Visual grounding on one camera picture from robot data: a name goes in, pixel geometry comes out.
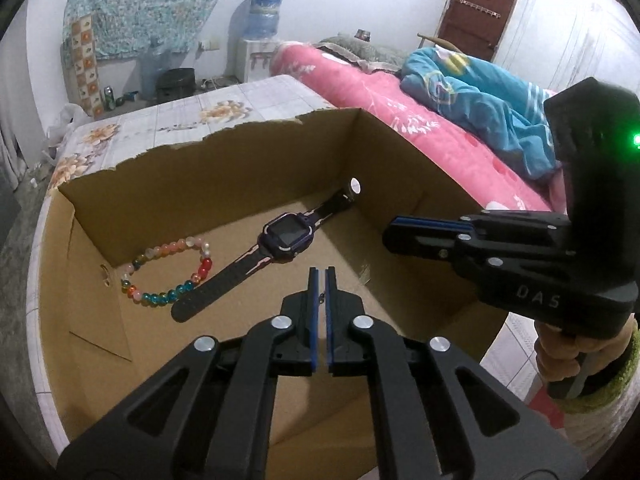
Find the right hand on handle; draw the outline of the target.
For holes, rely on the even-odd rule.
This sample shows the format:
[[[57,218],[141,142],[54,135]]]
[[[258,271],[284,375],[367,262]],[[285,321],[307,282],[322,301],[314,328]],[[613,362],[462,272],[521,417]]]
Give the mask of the right hand on handle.
[[[578,356],[584,354],[593,358],[588,374],[597,374],[624,354],[637,328],[637,321],[632,314],[620,332],[611,339],[568,338],[562,335],[559,328],[536,321],[535,352],[539,373],[546,382],[575,377],[580,372]]]

